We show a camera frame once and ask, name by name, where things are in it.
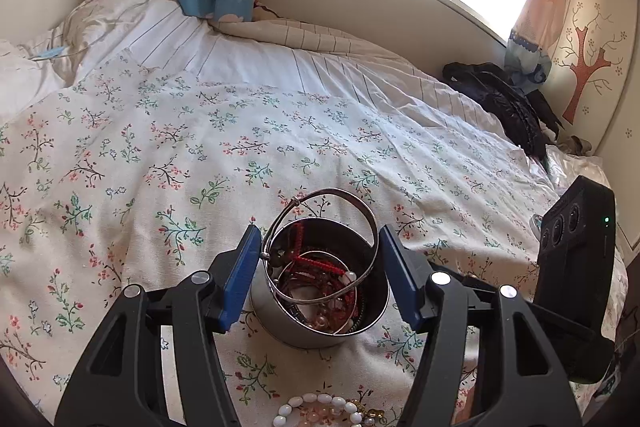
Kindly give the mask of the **black jacket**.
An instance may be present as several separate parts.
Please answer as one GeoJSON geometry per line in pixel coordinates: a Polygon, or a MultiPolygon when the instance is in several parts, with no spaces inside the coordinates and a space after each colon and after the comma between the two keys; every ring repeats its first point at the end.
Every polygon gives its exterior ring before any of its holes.
{"type": "Polygon", "coordinates": [[[544,124],[556,138],[562,124],[537,90],[523,94],[510,75],[494,63],[453,62],[442,68],[442,81],[498,118],[506,136],[527,156],[544,160],[552,140],[542,132],[544,124]]]}

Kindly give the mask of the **floral bed sheet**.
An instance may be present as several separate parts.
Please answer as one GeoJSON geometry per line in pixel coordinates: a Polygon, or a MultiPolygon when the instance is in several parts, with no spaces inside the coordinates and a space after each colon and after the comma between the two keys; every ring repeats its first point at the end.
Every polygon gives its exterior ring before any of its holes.
{"type": "Polygon", "coordinates": [[[180,282],[293,198],[292,220],[367,231],[335,187],[428,259],[533,294],[530,220],[559,194],[505,135],[342,96],[203,87],[122,51],[1,121],[2,361],[52,418],[122,288],[180,282]]]}

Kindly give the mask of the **round silver metal tin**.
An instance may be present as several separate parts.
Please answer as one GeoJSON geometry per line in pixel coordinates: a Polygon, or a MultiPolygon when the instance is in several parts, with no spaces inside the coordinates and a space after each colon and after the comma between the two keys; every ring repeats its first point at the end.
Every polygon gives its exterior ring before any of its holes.
{"type": "Polygon", "coordinates": [[[335,346],[370,329],[386,311],[383,261],[346,225],[322,218],[290,223],[271,251],[284,256],[284,265],[260,260],[250,299],[262,325],[284,343],[335,346]]]}

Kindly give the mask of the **pink right curtain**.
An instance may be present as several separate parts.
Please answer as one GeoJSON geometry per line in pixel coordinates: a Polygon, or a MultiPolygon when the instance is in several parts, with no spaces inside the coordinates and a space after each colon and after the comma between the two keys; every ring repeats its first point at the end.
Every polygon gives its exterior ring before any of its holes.
{"type": "Polygon", "coordinates": [[[513,86],[529,94],[551,70],[552,46],[559,40],[568,0],[526,0],[506,42],[504,69],[513,86]]]}

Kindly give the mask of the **white striped duvet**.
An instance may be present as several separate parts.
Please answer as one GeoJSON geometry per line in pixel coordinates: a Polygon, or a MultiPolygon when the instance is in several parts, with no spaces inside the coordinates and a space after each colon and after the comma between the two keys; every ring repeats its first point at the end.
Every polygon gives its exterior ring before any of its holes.
{"type": "Polygon", "coordinates": [[[231,37],[186,16],[176,0],[86,0],[55,28],[1,43],[1,120],[72,87],[122,51],[155,74],[187,72],[203,87],[250,84],[394,106],[423,126],[505,135],[498,118],[404,58],[294,50],[231,37]]]}

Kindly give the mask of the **beige striped pillow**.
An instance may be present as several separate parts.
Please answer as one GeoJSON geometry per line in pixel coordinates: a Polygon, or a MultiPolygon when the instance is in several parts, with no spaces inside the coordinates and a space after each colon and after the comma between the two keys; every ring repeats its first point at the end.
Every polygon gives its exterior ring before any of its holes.
{"type": "Polygon", "coordinates": [[[403,61],[400,55],[347,32],[299,22],[298,20],[258,20],[257,22],[209,23],[222,34],[278,44],[294,50],[340,55],[362,55],[403,61]]]}

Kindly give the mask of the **tree wall decal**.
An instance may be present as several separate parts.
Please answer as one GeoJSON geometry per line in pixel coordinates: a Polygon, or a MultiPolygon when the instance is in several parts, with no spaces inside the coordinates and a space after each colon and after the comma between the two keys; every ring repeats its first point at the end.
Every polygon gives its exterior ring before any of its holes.
{"type": "Polygon", "coordinates": [[[562,114],[570,124],[575,122],[580,99],[588,87],[600,96],[612,92],[612,80],[605,74],[622,77],[625,72],[620,47],[629,36],[626,30],[615,30],[613,24],[612,14],[604,14],[599,2],[590,12],[585,11],[582,1],[570,9],[570,26],[559,46],[560,56],[553,59],[554,65],[568,69],[575,78],[575,88],[562,114]]]}

